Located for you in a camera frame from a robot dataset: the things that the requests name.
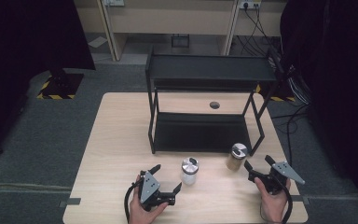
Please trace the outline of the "white power socket with plugs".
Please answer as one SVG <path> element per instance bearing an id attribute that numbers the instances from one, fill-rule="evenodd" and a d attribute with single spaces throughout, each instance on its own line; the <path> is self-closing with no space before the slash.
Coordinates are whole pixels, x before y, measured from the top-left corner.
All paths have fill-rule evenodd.
<path id="1" fill-rule="evenodd" d="M 240 0 L 240 9 L 255 9 L 260 7 L 262 0 Z"/>

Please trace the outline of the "glass jar with white powder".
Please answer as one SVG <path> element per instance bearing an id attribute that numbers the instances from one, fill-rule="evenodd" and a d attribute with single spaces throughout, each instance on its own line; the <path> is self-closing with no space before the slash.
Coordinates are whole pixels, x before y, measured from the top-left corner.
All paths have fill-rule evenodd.
<path id="1" fill-rule="evenodd" d="M 199 171 L 199 162 L 196 158 L 188 157 L 182 161 L 181 179 L 186 185 L 193 185 L 197 179 Z"/>

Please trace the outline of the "black curtain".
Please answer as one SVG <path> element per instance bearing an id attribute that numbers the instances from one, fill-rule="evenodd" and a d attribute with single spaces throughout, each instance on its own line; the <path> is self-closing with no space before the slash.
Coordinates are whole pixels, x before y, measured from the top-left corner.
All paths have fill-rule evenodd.
<path id="1" fill-rule="evenodd" d="M 287 0 L 280 28 L 324 150 L 358 188 L 358 0 Z"/>
<path id="2" fill-rule="evenodd" d="M 0 0 L 0 142 L 30 80 L 94 69 L 74 0 Z"/>

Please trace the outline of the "person's right hand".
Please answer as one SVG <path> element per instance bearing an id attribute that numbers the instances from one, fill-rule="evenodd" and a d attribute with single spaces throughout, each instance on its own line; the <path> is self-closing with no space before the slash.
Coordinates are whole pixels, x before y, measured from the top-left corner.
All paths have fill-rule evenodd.
<path id="1" fill-rule="evenodd" d="M 261 195 L 261 208 L 264 219 L 268 224 L 282 224 L 283 212 L 288 201 L 286 193 L 282 190 L 278 194 L 269 194 L 264 183 L 255 178 L 255 184 Z"/>

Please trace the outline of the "sheet of paper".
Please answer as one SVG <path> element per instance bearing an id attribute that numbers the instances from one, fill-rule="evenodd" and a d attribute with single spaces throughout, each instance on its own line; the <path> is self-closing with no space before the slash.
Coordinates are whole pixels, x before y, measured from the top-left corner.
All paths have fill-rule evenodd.
<path id="1" fill-rule="evenodd" d="M 98 48 L 100 47 L 102 44 L 104 44 L 105 42 L 107 41 L 106 38 L 102 37 L 102 36 L 98 36 L 97 38 L 95 38 L 94 40 L 90 41 L 88 43 L 88 45 L 90 47 L 93 47 L 93 48 Z"/>

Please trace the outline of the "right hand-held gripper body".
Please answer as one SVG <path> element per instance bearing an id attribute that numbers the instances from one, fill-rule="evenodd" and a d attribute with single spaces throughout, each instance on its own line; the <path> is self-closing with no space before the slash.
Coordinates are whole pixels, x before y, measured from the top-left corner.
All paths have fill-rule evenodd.
<path id="1" fill-rule="evenodd" d="M 302 185 L 305 184 L 305 180 L 287 161 L 276 162 L 270 166 L 268 174 L 262 174 L 254 169 L 254 173 L 248 175 L 248 180 L 254 182 L 256 177 L 264 183 L 268 193 L 273 195 L 278 194 L 286 186 L 287 179 L 295 180 Z"/>

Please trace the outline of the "stand base with striped tape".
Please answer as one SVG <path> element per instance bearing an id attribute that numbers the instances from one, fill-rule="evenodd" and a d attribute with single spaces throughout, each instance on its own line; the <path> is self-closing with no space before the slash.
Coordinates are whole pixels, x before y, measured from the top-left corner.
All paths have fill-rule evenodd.
<path id="1" fill-rule="evenodd" d="M 67 73 L 63 69 L 53 71 L 42 85 L 38 99 L 74 99 L 83 74 Z"/>

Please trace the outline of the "grey floor tape strip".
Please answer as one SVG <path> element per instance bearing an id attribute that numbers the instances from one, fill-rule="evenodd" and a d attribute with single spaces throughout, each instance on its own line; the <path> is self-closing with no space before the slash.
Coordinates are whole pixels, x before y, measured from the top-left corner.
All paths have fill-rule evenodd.
<path id="1" fill-rule="evenodd" d="M 292 200 L 294 202 L 302 202 L 303 204 L 309 204 L 310 203 L 310 199 L 308 197 L 302 196 L 302 195 L 293 195 Z"/>
<path id="2" fill-rule="evenodd" d="M 64 208 L 67 205 L 80 205 L 81 198 L 69 198 L 66 201 L 60 201 L 59 207 Z"/>

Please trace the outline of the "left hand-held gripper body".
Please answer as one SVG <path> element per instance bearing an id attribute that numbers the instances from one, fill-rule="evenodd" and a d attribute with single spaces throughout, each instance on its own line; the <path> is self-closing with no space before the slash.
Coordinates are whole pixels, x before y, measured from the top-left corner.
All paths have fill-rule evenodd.
<path id="1" fill-rule="evenodd" d="M 145 211 L 150 211 L 153 207 L 162 203 L 175 205 L 175 196 L 172 192 L 161 192 L 160 184 L 154 175 L 148 171 L 142 172 L 141 183 L 139 185 L 139 200 Z"/>

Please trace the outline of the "black metal two-tier rack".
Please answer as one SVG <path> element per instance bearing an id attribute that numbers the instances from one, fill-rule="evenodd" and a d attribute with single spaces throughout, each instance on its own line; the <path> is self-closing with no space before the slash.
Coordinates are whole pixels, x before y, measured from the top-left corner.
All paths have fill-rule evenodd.
<path id="1" fill-rule="evenodd" d="M 150 50 L 145 65 L 150 121 L 148 138 L 152 152 L 227 153 L 243 143 L 254 154 L 265 134 L 261 117 L 283 73 L 275 48 L 262 57 L 157 54 Z M 258 84 L 270 83 L 264 104 L 257 107 Z M 238 92 L 248 100 L 240 112 L 162 112 L 161 92 Z"/>

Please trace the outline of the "beige wooden desk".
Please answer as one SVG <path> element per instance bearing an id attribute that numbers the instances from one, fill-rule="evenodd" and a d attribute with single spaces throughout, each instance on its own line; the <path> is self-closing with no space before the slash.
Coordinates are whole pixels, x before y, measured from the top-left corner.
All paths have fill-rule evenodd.
<path id="1" fill-rule="evenodd" d="M 124 0 L 107 7 L 103 0 L 74 0 L 86 33 L 107 39 L 107 57 L 121 59 L 128 35 L 211 35 L 217 51 L 228 55 L 237 36 L 279 36 L 288 0 L 262 0 L 255 9 L 240 9 L 240 0 Z"/>

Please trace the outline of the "glass jar with brown spice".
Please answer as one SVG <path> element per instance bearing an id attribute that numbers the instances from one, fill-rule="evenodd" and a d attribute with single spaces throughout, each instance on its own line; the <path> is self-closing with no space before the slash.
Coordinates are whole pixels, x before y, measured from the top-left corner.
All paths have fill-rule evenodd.
<path id="1" fill-rule="evenodd" d="M 241 167 L 242 161 L 248 154 L 248 148 L 242 143 L 236 143 L 232 146 L 228 154 L 226 167 L 231 171 L 238 171 Z"/>

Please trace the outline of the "person's left hand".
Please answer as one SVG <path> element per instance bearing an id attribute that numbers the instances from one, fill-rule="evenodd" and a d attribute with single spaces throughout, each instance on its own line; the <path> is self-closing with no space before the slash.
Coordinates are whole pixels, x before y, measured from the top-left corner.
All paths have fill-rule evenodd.
<path id="1" fill-rule="evenodd" d="M 152 224 L 154 220 L 168 207 L 168 203 L 162 203 L 152 211 L 145 211 L 139 201 L 139 188 L 133 190 L 130 202 L 129 224 Z"/>

